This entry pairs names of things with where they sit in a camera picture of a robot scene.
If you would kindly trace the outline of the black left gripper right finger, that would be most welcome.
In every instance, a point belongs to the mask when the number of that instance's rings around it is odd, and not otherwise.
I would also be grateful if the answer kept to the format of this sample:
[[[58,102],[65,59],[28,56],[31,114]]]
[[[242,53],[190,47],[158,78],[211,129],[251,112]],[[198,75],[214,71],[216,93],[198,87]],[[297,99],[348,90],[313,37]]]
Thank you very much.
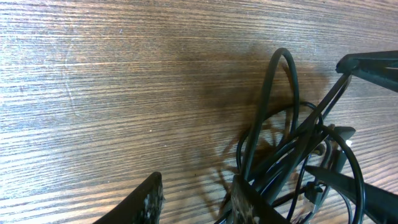
[[[239,174],[233,177],[231,201],[233,205],[233,223],[290,224],[289,221],[265,202],[260,194]]]

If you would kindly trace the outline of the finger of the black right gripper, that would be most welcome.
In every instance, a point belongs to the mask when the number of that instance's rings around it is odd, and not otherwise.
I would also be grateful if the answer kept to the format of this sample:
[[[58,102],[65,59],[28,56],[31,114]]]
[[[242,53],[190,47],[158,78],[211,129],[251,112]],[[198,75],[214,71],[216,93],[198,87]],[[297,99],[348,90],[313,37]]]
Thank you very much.
[[[366,215],[375,223],[397,224],[396,194],[321,167],[307,166],[305,170],[356,204],[353,223],[362,223]]]
[[[336,72],[354,75],[397,92],[397,51],[345,55],[337,63]]]

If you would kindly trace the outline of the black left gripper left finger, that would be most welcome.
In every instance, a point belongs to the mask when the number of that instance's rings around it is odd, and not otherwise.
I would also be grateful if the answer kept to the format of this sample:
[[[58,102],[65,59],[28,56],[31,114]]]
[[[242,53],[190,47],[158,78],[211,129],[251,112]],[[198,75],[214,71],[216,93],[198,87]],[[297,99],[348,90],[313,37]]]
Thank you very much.
[[[94,224],[159,224],[163,206],[162,175],[153,172]]]

